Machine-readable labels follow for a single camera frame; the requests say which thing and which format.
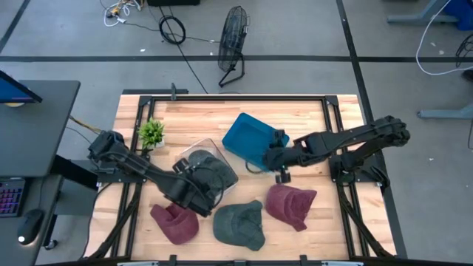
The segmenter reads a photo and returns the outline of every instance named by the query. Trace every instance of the small succulent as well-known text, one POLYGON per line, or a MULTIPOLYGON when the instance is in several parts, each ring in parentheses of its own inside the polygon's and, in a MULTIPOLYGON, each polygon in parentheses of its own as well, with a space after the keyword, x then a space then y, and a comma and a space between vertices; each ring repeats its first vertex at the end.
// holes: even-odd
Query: small succulent
POLYGON ((138 134, 143 141, 144 148, 150 148, 163 141, 164 125, 157 120, 150 120, 140 127, 138 134))

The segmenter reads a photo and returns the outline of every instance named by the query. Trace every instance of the fan grille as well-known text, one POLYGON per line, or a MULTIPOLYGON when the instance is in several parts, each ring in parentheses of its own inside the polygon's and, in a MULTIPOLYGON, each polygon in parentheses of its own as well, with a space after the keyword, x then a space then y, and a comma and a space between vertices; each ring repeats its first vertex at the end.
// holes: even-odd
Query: fan grille
POLYGON ((248 17, 246 11, 238 6, 228 12, 219 48, 219 68, 225 72, 233 69, 242 54, 245 43, 248 17))

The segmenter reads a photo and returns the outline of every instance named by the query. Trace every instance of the electric fan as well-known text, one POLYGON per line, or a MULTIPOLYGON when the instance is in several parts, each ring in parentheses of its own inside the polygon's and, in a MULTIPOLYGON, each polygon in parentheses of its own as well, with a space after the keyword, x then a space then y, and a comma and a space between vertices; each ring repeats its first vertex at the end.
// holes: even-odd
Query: electric fan
POLYGON ((240 6, 233 7, 228 12, 220 39, 218 63, 219 68, 226 72, 219 82, 220 87, 237 81, 245 75, 245 59, 243 58, 242 49, 247 32, 248 17, 246 11, 240 6), (228 74, 235 70, 235 66, 240 59, 242 60, 242 74, 237 78, 224 82, 228 74))

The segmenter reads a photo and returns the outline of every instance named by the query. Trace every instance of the gray baseball cap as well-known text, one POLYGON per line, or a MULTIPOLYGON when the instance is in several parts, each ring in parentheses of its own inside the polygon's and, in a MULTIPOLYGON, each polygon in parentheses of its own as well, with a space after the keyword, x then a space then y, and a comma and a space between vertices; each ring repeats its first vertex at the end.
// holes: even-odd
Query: gray baseball cap
POLYGON ((257 200, 221 207, 214 215, 215 238, 225 244, 259 250, 265 244, 262 208, 257 200))

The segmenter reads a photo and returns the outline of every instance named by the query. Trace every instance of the keyboard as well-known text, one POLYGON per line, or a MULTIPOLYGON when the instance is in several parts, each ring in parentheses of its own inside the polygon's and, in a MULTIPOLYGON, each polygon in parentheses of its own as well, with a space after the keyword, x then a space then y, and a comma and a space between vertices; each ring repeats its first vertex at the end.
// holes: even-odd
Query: keyboard
POLYGON ((22 178, 0 178, 0 218, 20 214, 24 186, 22 178))

